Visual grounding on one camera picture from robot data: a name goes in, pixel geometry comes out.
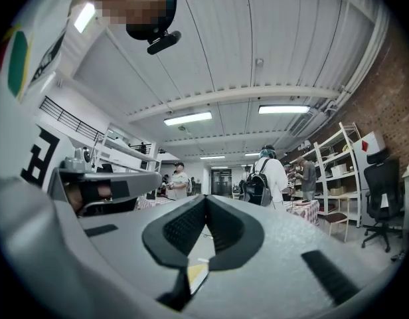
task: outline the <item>storage box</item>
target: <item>storage box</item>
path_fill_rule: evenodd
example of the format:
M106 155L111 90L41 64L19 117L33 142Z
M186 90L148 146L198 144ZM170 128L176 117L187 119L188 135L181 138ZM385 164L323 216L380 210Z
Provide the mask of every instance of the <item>storage box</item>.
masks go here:
M330 189L330 196L340 196L346 193L346 187L340 187L340 188L331 188Z
M333 174L333 177L343 175L347 171L348 169L346 168L346 163L331 168L331 173Z

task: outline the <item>chair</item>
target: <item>chair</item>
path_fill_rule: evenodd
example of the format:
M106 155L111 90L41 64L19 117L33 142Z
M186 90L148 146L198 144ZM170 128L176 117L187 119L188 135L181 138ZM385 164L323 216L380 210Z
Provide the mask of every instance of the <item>chair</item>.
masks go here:
M343 214L340 212L340 207L341 207L341 202L342 201L346 201L347 202L347 210L346 210L346 214ZM336 213L330 213L328 215L325 216L325 220L330 223L330 229L329 229L329 236L331 236L331 225L333 224L339 224L339 223L343 223L346 222L346 231L345 231L345 240L344 242L346 242L346 238L348 236L348 227L349 227L349 197L342 197L341 199L339 199L339 208L338 208L338 212Z
M386 242L385 252L390 251L390 245L387 233L398 233L398 229L390 229L388 222L397 216L401 209L401 197L399 188L399 159L390 158L388 149L383 149L373 155L367 156L367 163L371 164L365 168L364 176L368 183L370 191L366 194L367 197L367 213L376 221L376 225L367 228L365 236L368 232L374 232L370 237L367 237L362 244L365 248L365 243L375 237L382 236Z

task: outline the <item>black railing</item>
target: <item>black railing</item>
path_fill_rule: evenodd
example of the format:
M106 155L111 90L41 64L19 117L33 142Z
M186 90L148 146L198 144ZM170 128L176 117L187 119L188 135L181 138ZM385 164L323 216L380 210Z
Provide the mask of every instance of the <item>black railing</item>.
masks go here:
M151 144L144 144L144 145L145 145L144 150L141 150L141 144L139 146L131 146L131 149L134 149L134 150L136 150L138 152L141 152L142 154L145 154L145 155L150 154Z
M99 132L86 123L83 123L83 121L81 121L79 118L67 112L48 97L45 97L39 108L45 113L49 114L51 117L57 119L58 122L63 123L68 128L78 132L81 135L84 135L87 138L90 138L93 141L97 139L98 135L104 135L102 132Z

